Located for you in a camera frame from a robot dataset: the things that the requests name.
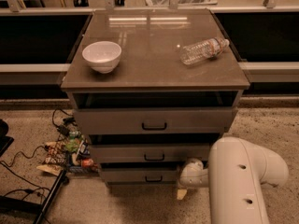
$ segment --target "black cable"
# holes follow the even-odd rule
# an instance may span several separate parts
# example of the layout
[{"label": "black cable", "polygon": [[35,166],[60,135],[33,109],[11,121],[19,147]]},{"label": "black cable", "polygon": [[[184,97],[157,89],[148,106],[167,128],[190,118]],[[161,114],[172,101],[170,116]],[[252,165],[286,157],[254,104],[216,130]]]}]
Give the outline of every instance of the black cable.
[{"label": "black cable", "polygon": [[52,114],[52,124],[53,124],[56,128],[59,127],[59,125],[57,125],[57,124],[54,122],[54,116],[55,116],[55,114],[56,114],[57,111],[61,111],[61,112],[63,112],[65,115],[70,116],[70,117],[73,116],[73,115],[70,115],[70,114],[66,113],[64,110],[62,110],[62,109],[60,109],[60,108],[56,108],[56,109],[53,111],[53,114]]},{"label": "black cable", "polygon": [[17,174],[14,173],[11,169],[9,169],[9,167],[7,167],[7,166],[4,164],[3,161],[0,161],[0,164],[1,164],[2,166],[4,166],[6,169],[8,169],[8,170],[9,170],[12,174],[14,174],[16,177],[18,177],[18,178],[20,178],[21,180],[23,180],[23,181],[25,181],[25,182],[31,184],[32,186],[35,186],[35,187],[37,187],[37,188],[41,188],[41,189],[46,189],[46,190],[50,191],[50,189],[48,189],[48,188],[42,188],[42,187],[38,186],[37,184],[34,184],[34,183],[30,182],[30,181],[27,180],[26,178],[24,178],[24,177],[22,177],[22,176],[20,176],[20,175],[17,175]]},{"label": "black cable", "polygon": [[17,191],[24,191],[24,192],[27,192],[26,190],[27,190],[27,189],[14,189],[14,190],[9,191],[8,193],[6,193],[6,194],[3,195],[3,196],[4,196],[4,197],[7,197],[9,194],[14,193],[14,192],[17,192]]},{"label": "black cable", "polygon": [[43,193],[40,195],[40,204],[43,203],[43,198],[46,199],[47,197],[45,196],[45,190],[43,189]]},{"label": "black cable", "polygon": [[38,146],[38,147],[34,150],[34,152],[33,152],[33,154],[32,154],[31,156],[27,156],[27,155],[24,154],[22,151],[20,151],[20,152],[17,152],[17,153],[15,154],[15,156],[14,156],[13,159],[12,159],[11,164],[7,164],[5,161],[0,161],[0,162],[2,162],[3,164],[5,164],[7,167],[11,168],[11,167],[13,166],[13,164],[14,164],[14,162],[15,162],[17,156],[18,156],[19,154],[22,154],[26,159],[30,160],[30,159],[32,159],[32,158],[35,156],[35,154],[36,154],[36,152],[37,152],[37,150],[38,150],[39,148],[43,148],[44,150],[46,150],[45,147],[43,147],[43,146]]},{"label": "black cable", "polygon": [[71,124],[74,125],[74,126],[78,126],[78,125],[76,124],[75,119],[74,119],[73,116],[70,117],[70,118],[64,118],[63,121],[64,121],[64,125],[68,125],[68,124],[71,123]]},{"label": "black cable", "polygon": [[24,201],[24,199],[26,198],[26,197],[28,197],[29,195],[31,195],[31,194],[34,194],[34,193],[36,193],[36,195],[37,195],[37,197],[41,197],[41,202],[42,202],[42,198],[45,198],[46,199],[46,196],[44,195],[44,193],[45,193],[45,188],[38,188],[38,189],[25,189],[25,192],[27,192],[27,194],[24,196],[24,197],[22,197],[22,201]]}]

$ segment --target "white bowl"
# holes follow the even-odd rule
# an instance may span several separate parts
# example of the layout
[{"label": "white bowl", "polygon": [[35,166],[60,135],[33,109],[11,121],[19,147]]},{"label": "white bowl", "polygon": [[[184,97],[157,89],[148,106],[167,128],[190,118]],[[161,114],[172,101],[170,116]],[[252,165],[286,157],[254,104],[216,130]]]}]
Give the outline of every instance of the white bowl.
[{"label": "white bowl", "polygon": [[121,47],[110,41],[99,41],[87,46],[82,56],[87,64],[95,71],[109,73],[119,64]]}]

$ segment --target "glass top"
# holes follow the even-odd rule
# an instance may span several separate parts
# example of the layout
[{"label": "glass top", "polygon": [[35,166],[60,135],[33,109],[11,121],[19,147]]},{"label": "glass top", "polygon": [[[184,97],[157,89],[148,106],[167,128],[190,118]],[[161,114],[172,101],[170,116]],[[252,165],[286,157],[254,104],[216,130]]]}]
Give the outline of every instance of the glass top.
[{"label": "glass top", "polygon": [[[95,11],[62,85],[63,89],[239,90],[249,83],[227,48],[216,60],[186,66],[178,48],[223,37],[210,11]],[[112,41],[122,48],[119,65],[109,74],[91,69],[82,51],[91,43]]]}]

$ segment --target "drawer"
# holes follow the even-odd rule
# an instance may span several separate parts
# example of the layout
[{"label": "drawer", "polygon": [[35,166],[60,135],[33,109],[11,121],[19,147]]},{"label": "drawer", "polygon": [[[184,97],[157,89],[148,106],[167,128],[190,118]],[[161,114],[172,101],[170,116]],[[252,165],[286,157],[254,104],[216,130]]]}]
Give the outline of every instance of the drawer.
[{"label": "drawer", "polygon": [[73,93],[79,108],[233,106],[238,91],[113,91]]},{"label": "drawer", "polygon": [[100,169],[100,176],[109,185],[113,184],[175,184],[177,181],[177,163],[162,165],[142,165],[134,163],[125,165],[118,163],[121,168],[109,167],[110,164]]},{"label": "drawer", "polygon": [[152,162],[186,161],[197,158],[207,161],[209,144],[152,144],[152,145],[99,145],[89,146],[94,161]]},{"label": "drawer", "polygon": [[236,110],[229,108],[84,109],[74,112],[86,134],[224,133]]}]

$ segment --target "plastic water bottle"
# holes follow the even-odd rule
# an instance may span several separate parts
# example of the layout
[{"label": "plastic water bottle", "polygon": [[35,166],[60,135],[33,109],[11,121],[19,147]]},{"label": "plastic water bottle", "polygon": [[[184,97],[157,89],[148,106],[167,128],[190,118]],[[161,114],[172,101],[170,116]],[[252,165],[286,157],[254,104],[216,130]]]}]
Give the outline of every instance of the plastic water bottle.
[{"label": "plastic water bottle", "polygon": [[179,52],[179,57],[187,65],[198,63],[208,58],[216,58],[229,45],[230,42],[227,39],[215,37],[183,47]]}]

